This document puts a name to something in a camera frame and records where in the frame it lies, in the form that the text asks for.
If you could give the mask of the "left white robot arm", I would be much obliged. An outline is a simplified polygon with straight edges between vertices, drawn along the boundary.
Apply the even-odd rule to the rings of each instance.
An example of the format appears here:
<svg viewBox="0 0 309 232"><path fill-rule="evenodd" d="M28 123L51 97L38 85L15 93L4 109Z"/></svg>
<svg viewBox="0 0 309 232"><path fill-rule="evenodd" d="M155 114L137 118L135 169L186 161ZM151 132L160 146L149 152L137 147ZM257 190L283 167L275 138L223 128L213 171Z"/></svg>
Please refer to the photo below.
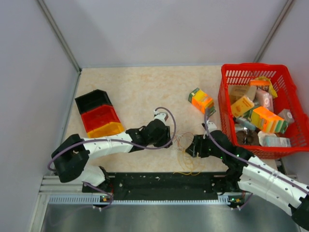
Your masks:
<svg viewBox="0 0 309 232"><path fill-rule="evenodd" d="M170 126L155 119L146 126L96 139L73 134L51 154L51 158L61 183L79 180L103 192L110 184L108 174L102 166L91 165L90 160L115 153L157 150L170 145Z"/></svg>

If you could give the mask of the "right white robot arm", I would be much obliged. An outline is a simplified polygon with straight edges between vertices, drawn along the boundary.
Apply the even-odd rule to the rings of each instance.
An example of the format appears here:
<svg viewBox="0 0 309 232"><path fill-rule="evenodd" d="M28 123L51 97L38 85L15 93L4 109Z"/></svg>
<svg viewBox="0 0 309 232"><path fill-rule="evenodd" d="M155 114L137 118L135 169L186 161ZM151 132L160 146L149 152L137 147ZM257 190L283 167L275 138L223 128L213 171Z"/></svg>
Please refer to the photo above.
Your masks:
<svg viewBox="0 0 309 232"><path fill-rule="evenodd" d="M272 203L305 230L309 228L309 187L273 169L251 151L233 145L220 130L195 135L185 150L192 157L219 158L228 169L219 190L246 191Z"/></svg>

